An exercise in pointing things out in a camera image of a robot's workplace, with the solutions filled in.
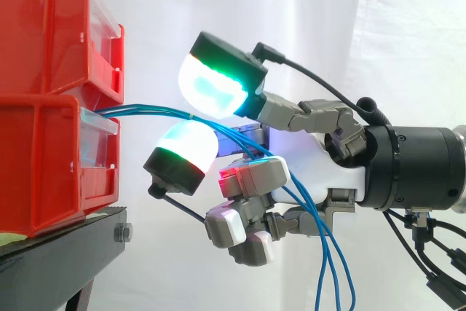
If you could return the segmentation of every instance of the red storage bin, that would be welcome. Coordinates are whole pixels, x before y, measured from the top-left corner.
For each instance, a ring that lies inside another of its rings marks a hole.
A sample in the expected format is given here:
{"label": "red storage bin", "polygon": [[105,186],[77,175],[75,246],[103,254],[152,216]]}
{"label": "red storage bin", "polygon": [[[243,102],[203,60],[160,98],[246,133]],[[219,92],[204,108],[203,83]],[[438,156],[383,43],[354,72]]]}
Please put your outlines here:
{"label": "red storage bin", "polygon": [[0,93],[123,103],[123,27],[99,0],[0,0]]}
{"label": "red storage bin", "polygon": [[0,232],[34,237],[118,199],[119,124],[67,95],[0,95]]}

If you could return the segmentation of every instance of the wire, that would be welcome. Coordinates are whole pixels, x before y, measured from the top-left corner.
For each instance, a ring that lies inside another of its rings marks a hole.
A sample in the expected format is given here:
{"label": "wire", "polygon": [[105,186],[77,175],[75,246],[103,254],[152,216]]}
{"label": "wire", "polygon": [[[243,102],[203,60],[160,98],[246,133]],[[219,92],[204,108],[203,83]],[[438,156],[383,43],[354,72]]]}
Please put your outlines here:
{"label": "wire", "polygon": [[[177,109],[171,109],[168,107],[163,107],[163,106],[150,106],[150,105],[126,105],[126,106],[120,106],[116,108],[110,108],[110,109],[103,109],[100,111],[97,111],[98,113],[101,113],[103,116],[111,118],[111,117],[122,117],[122,116],[130,116],[130,115],[158,115],[158,116],[167,116],[167,117],[177,117],[181,119],[193,119],[198,122],[203,122],[206,125],[210,126],[214,130],[217,130],[220,133],[223,133],[225,136],[228,138],[232,139],[235,143],[237,143],[243,151],[248,154],[251,159],[254,159],[255,156],[250,152],[250,150],[245,146],[245,144],[252,146],[256,149],[258,149],[260,152],[264,153],[265,155],[272,156],[273,154],[266,150],[265,148],[261,147],[251,139],[245,137],[243,134],[239,133],[237,130],[230,129],[228,127],[225,127],[223,125],[220,125],[215,122],[208,121],[206,119],[199,118],[197,116],[194,116],[192,114],[188,114],[187,112],[184,111],[179,111]],[[320,295],[322,293],[322,286],[323,286],[323,275],[325,274],[325,266],[326,262],[328,259],[328,256],[330,255],[330,250],[328,249],[328,244],[325,239],[325,233],[324,229],[327,230],[329,237],[332,240],[332,243],[335,246],[335,249],[340,255],[341,262],[344,265],[345,272],[347,274],[347,279],[349,283],[349,287],[351,290],[352,294],[352,305],[350,310],[354,310],[355,308],[355,289],[352,283],[351,275],[349,268],[347,266],[346,260],[344,259],[343,253],[341,252],[341,249],[339,248],[338,244],[336,243],[336,240],[333,236],[333,234],[330,232],[328,227],[326,227],[325,222],[320,220],[320,217],[318,216],[317,213],[317,208],[315,207],[314,202],[312,201],[312,198],[309,195],[309,192],[304,188],[304,186],[299,182],[299,180],[291,174],[291,177],[293,179],[294,184],[296,185],[296,188],[300,192],[300,195],[304,198],[306,201],[306,205],[295,195],[293,194],[292,191],[287,189],[286,187],[283,187],[285,190],[287,190],[287,193],[292,195],[292,197],[301,205],[303,208],[305,208],[316,220],[317,228],[319,229],[319,234],[320,234],[320,239],[323,244],[323,265],[321,267],[321,273],[319,276],[319,285],[317,287],[317,296],[316,296],[316,305],[315,309],[318,310],[320,306]],[[333,273],[333,281],[335,285],[335,292],[336,292],[336,306],[337,309],[339,309],[339,287],[338,287],[338,277],[336,276],[336,271],[333,266],[333,261],[331,259],[328,260],[332,273]]]}
{"label": "wire", "polygon": [[166,200],[167,202],[169,202],[171,205],[173,205],[173,206],[177,207],[178,209],[184,211],[186,214],[192,216],[193,218],[195,218],[196,220],[198,220],[198,221],[200,221],[200,222],[202,222],[204,224],[205,218],[203,218],[201,215],[199,215],[195,211],[189,209],[185,205],[182,205],[181,203],[177,202],[172,197],[168,197],[167,195],[165,195],[163,197],[163,199]]}
{"label": "wire", "polygon": [[428,257],[425,255],[424,250],[421,248],[416,249],[417,255],[419,255],[419,258],[422,260],[422,262],[429,267],[436,275],[442,275],[446,279],[450,280],[456,287],[461,289],[462,291],[466,291],[466,285],[463,283],[459,282],[458,280],[455,280],[454,278],[450,277],[447,275],[445,272],[443,272],[441,269],[437,267]]}
{"label": "wire", "polygon": [[454,226],[452,224],[449,224],[448,222],[435,220],[435,225],[437,227],[447,229],[448,231],[452,231],[452,232],[456,233],[457,235],[460,235],[463,238],[466,238],[466,231],[464,231],[464,230],[460,229],[459,227],[456,227],[456,226]]}
{"label": "wire", "polygon": [[[401,244],[403,244],[403,247],[406,249],[406,251],[408,251],[410,257],[414,260],[414,262],[416,262],[417,266],[423,271],[423,273],[426,274],[427,278],[429,278],[432,274],[425,268],[425,266],[427,266],[429,269],[432,270],[432,272],[434,272],[436,275],[443,275],[446,279],[450,280],[456,287],[458,287],[459,289],[461,289],[462,291],[466,291],[466,285],[459,282],[458,280],[455,280],[454,278],[450,277],[449,275],[447,275],[445,272],[443,272],[440,268],[437,267],[437,265],[435,265],[428,257],[427,255],[425,255],[425,252],[424,252],[424,245],[421,244],[421,245],[417,245],[416,244],[416,252],[417,252],[417,255],[419,255],[419,258],[417,258],[416,254],[414,254],[414,252],[411,250],[411,248],[409,247],[408,243],[405,241],[405,239],[403,238],[403,236],[401,235],[400,231],[398,230],[398,228],[395,226],[395,223],[393,223],[393,220],[390,218],[390,215],[394,216],[395,218],[401,220],[402,222],[405,222],[405,223],[408,223],[408,220],[405,219],[404,217],[402,217],[400,214],[396,213],[395,211],[393,210],[386,210],[385,212],[383,212],[385,218],[389,221],[389,224],[390,226],[392,227],[393,231],[395,232],[395,234],[397,235],[398,239],[400,240]],[[454,225],[451,225],[447,222],[444,222],[444,221],[435,221],[437,223],[437,226],[439,227],[443,227],[445,229],[449,229],[455,233],[457,233],[458,235],[461,235],[464,233],[466,234],[466,232],[464,232],[462,229],[454,226]],[[436,246],[438,246],[440,249],[442,249],[443,251],[445,251],[447,254],[450,253],[450,249],[448,249],[448,247],[446,247],[443,243],[441,243],[440,241],[436,240],[435,238],[432,238],[432,243],[434,243]]]}
{"label": "wire", "polygon": [[330,91],[332,94],[334,94],[338,99],[340,99],[343,103],[345,103],[346,105],[348,105],[350,108],[354,109],[357,113],[365,113],[366,111],[364,111],[361,107],[359,106],[356,106],[349,98],[347,98],[346,96],[344,96],[341,92],[339,92],[337,89],[335,89],[334,87],[332,87],[329,83],[327,83],[325,80],[323,80],[322,78],[320,78],[317,74],[311,72],[309,69],[299,65],[298,63],[296,62],[293,62],[289,59],[285,59],[283,61],[283,64],[287,65],[287,66],[290,66],[291,68],[294,68],[296,69],[297,71],[300,71],[302,74],[305,74],[306,76],[308,76],[310,79],[314,80],[315,82],[317,82],[318,84],[322,85],[325,89],[327,89],[328,91]]}
{"label": "wire", "polygon": [[445,253],[449,254],[450,253],[450,248],[448,248],[446,245],[444,245],[442,242],[439,242],[438,240],[436,240],[435,238],[432,239],[431,241],[432,243],[434,243],[436,246],[438,246],[442,251],[444,251]]}
{"label": "wire", "polygon": [[408,220],[405,217],[403,217],[402,215],[398,214],[397,212],[395,212],[395,211],[393,211],[391,209],[387,209],[386,212],[389,213],[391,216],[397,218],[398,220],[404,222],[405,224],[408,223]]}
{"label": "wire", "polygon": [[413,250],[411,249],[411,247],[409,246],[409,244],[406,242],[406,240],[404,239],[404,237],[402,236],[400,230],[396,227],[395,223],[393,222],[392,218],[390,218],[390,215],[388,215],[388,213],[385,213],[383,212],[386,220],[388,221],[388,224],[390,225],[390,227],[392,228],[393,232],[395,233],[396,237],[399,239],[399,241],[401,242],[401,244],[403,245],[403,247],[406,249],[406,251],[408,252],[409,256],[414,260],[414,262],[416,263],[416,265],[421,269],[421,271],[423,271],[423,273],[429,277],[431,276],[431,273],[428,269],[426,269],[426,267],[421,263],[421,261],[419,260],[419,258],[416,256],[416,254],[413,252]]}
{"label": "wire", "polygon": [[361,118],[363,118],[369,125],[388,125],[390,121],[388,118],[377,108],[377,104],[371,98],[361,98],[357,104],[353,103],[349,98],[339,92],[337,89],[332,87],[325,80],[320,78],[317,74],[311,72],[309,69],[299,65],[292,60],[285,58],[281,63],[290,66],[291,68],[296,69],[302,74],[308,76],[310,79],[314,80],[318,84],[322,85],[329,92],[334,94],[339,100],[349,106],[351,109],[355,110]]}

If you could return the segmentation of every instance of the white backdrop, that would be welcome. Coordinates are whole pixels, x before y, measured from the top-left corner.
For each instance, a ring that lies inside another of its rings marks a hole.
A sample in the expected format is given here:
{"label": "white backdrop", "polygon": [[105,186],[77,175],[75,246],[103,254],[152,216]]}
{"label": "white backdrop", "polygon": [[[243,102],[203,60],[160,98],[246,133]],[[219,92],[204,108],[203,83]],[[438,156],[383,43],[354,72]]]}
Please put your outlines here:
{"label": "white backdrop", "polygon": [[[126,103],[193,111],[178,90],[177,74],[197,34],[206,30],[244,50],[266,42],[353,100],[375,98],[397,125],[465,122],[464,0],[104,1],[126,29]],[[266,88],[272,92],[296,102],[330,98],[299,74],[271,69]],[[95,279],[89,310],[313,310],[318,240],[289,235],[275,243],[280,257],[275,264],[236,265],[226,251],[212,246],[202,225],[147,195],[151,179],[142,165],[174,123],[122,119],[118,204],[128,207],[134,235],[125,253]],[[229,161],[217,160],[196,195],[181,201],[198,212],[222,201],[216,171]],[[461,224],[450,211],[438,217]],[[336,214],[334,231],[357,289],[356,310],[449,310],[425,287],[425,278],[380,213],[358,208],[355,215]],[[446,237],[446,243],[457,243]],[[429,253],[447,266],[442,253]],[[339,274],[347,309],[350,295],[340,266]],[[328,273],[321,309],[334,310],[333,303]]]}

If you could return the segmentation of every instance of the metal bolt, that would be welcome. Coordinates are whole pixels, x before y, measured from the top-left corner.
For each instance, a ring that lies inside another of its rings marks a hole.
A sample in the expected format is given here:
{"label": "metal bolt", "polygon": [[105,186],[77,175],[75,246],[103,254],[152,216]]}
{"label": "metal bolt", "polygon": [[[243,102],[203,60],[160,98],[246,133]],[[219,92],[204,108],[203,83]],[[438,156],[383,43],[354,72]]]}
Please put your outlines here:
{"label": "metal bolt", "polygon": [[133,226],[130,223],[117,224],[115,227],[115,242],[128,243],[133,237]]}

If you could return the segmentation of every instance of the led light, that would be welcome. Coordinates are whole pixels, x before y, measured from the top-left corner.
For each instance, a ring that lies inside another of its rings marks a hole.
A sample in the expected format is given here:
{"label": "led light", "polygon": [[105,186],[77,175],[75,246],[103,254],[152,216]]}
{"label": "led light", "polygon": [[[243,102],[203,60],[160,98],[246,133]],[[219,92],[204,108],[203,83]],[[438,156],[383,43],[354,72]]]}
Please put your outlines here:
{"label": "led light", "polygon": [[233,115],[248,97],[241,83],[207,67],[192,55],[183,62],[178,83],[193,107],[219,119]]}
{"label": "led light", "polygon": [[218,153],[218,140],[207,125],[189,120],[169,129],[157,147],[176,153],[206,173]]}

